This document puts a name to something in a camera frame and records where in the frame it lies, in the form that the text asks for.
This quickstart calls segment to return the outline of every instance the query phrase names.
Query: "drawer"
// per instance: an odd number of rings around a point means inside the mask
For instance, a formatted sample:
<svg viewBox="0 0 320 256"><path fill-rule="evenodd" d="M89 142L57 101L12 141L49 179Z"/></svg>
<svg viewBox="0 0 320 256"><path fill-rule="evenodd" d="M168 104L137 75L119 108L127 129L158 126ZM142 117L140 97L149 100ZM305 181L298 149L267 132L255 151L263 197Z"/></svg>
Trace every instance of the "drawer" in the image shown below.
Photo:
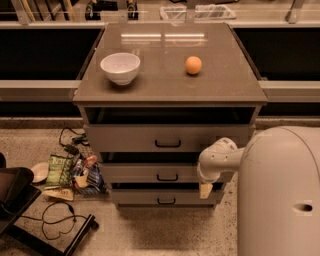
<svg viewBox="0 0 320 256"><path fill-rule="evenodd" d="M199 182L192 164L101 164L107 183L122 182Z"/></svg>
<svg viewBox="0 0 320 256"><path fill-rule="evenodd" d="M118 207L121 206L159 206L159 207L175 207L175 206L205 206L215 207L223 198L223 192L212 192L207 199L200 199L198 191L114 191L110 192L111 200Z"/></svg>
<svg viewBox="0 0 320 256"><path fill-rule="evenodd" d="M249 139L247 125L85 125L95 152L201 152L221 137L238 146Z"/></svg>

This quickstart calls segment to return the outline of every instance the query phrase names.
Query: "white robot body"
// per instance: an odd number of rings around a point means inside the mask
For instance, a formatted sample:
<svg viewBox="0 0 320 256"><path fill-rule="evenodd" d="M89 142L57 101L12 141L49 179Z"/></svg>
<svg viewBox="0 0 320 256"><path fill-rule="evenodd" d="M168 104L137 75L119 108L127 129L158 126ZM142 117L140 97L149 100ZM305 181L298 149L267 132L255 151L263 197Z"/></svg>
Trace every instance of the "white robot body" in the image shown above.
<svg viewBox="0 0 320 256"><path fill-rule="evenodd" d="M320 255L320 128L276 127L244 149L208 150L199 157L202 183L228 170L223 154L236 156L238 256Z"/></svg>

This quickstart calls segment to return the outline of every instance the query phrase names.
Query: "cord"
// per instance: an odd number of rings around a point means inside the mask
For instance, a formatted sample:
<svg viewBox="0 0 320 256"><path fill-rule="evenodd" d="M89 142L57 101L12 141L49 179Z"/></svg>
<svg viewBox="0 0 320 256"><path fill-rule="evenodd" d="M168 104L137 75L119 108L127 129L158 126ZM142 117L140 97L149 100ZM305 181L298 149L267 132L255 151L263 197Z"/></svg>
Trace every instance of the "cord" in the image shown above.
<svg viewBox="0 0 320 256"><path fill-rule="evenodd" d="M71 213L72 215L71 215L71 216L64 217L64 218L62 218L62 219L59 219L59 220L57 220L57 221L53 221L53 222L49 222L49 221L45 220L45 215L46 215L47 211L48 211L52 206L54 206L54 205L56 205L56 204L65 204L65 205L67 205L67 207L68 207L68 209L69 209L69 211L70 211L70 213ZM64 202L64 201L57 201L57 202L54 202L54 203L48 205L48 206L45 208L45 210L43 211L41 218L34 218L34 217L25 216L25 215L22 215L21 218L30 219L30 220L34 220L34 221L42 221L41 231L42 231L44 237L45 237L47 240L56 240L56 239L60 238L61 235L69 234L69 233L72 231L72 229L74 228L75 223L77 222L77 218L87 219L87 218L86 218L85 216L83 216L83 215L76 215L76 214L74 213L73 207L72 207L70 204L68 204L68 203L66 203L66 202ZM68 220L68 219L73 219L73 223L72 223L72 226L71 226L70 230L68 230L68 231L66 231L66 232L59 231L59 235L56 236L56 237L49 237L49 236L47 236L47 234L46 234L46 232L45 232L45 226L46 226L46 225L55 225L55 224L61 223L61 222L63 222L63 221L66 221L66 220Z"/></svg>
<svg viewBox="0 0 320 256"><path fill-rule="evenodd" d="M62 134L65 130L69 130L71 132L73 132L74 134L78 135L78 136L83 136L83 134L77 133L75 132L73 129L69 128L69 127L65 127L61 130L60 136L59 136L59 144L64 148L65 151L67 151L68 153L72 154L72 155L78 155L79 154L79 149L77 147L75 147L72 144L63 144L61 141L62 138Z"/></svg>
<svg viewBox="0 0 320 256"><path fill-rule="evenodd" d="M78 135L78 137L72 138L72 144L63 144L61 141L62 134L65 130L69 130L75 135ZM87 136L85 133L77 133L73 129L69 127L65 127L61 130L60 136L59 136L59 144L64 148L65 151L69 152L72 155L78 155L79 150L74 145L81 144L82 146L90 146L87 140Z"/></svg>

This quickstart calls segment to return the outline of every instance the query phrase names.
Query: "floor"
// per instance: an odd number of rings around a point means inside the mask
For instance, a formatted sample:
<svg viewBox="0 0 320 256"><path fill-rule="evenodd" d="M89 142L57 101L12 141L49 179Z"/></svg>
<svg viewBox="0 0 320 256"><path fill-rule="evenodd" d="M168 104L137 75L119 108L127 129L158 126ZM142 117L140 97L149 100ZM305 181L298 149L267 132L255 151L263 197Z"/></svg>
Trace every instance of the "floor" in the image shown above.
<svg viewBox="0 0 320 256"><path fill-rule="evenodd" d="M59 145L59 136L64 127L82 132L79 121L70 120L11 120L0 125L0 151L6 156L7 166L31 168L35 164L47 161L51 153L65 155ZM74 134L65 131L63 142ZM74 255L237 255L237 175L225 189L225 196L215 210L209 208L119 208L117 209L104 196L75 196L70 204L75 213L93 214L100 227L91 230L82 241ZM25 215L40 218L44 209L51 204L52 198L41 195L27 210ZM48 211L50 221L58 220L70 213L65 205L56 205ZM74 231L62 235L56 241L48 241L61 251L67 247L82 219L76 223ZM72 221L56 227L46 227L49 237L55 237L59 231L67 231ZM41 223L28 219L19 219L17 225L31 232L43 241ZM36 255L10 237L0 239L0 254Z"/></svg>

